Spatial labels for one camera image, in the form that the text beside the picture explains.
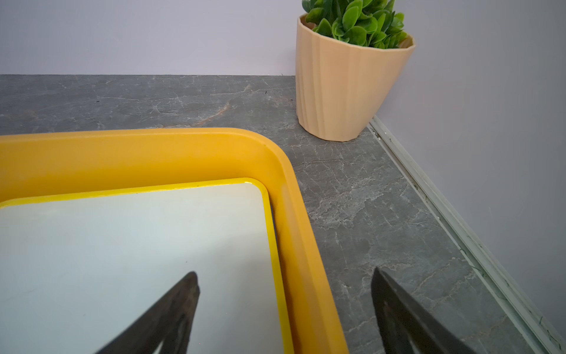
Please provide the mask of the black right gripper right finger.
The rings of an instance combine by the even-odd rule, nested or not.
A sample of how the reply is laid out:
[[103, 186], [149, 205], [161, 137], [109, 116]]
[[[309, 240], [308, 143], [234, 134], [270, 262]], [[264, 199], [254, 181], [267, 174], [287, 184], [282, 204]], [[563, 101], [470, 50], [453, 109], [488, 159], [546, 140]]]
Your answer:
[[386, 353], [472, 353], [392, 277], [374, 269], [371, 298]]

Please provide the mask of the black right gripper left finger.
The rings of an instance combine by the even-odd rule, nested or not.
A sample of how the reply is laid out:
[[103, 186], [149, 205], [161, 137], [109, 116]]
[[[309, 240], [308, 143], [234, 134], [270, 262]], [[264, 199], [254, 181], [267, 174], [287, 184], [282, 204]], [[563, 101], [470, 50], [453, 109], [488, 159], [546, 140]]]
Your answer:
[[200, 288], [190, 271], [99, 353], [186, 353]]

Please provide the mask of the yellow-framed whiteboard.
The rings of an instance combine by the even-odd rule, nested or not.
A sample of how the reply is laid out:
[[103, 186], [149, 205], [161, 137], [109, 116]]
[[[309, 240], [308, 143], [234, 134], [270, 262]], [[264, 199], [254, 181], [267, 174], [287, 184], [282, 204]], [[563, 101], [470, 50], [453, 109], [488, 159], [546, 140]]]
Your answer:
[[1, 351], [96, 353], [183, 277], [189, 353], [292, 353], [266, 187], [252, 178], [1, 204]]

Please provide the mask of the yellow storage tray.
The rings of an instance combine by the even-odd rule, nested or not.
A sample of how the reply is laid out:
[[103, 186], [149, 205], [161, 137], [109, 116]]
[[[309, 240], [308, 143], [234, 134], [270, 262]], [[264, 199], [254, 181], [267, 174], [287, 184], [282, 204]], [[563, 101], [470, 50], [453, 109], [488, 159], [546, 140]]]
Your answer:
[[348, 347], [293, 167], [268, 138], [237, 128], [173, 128], [1, 138], [1, 200], [253, 178], [274, 212], [297, 353]]

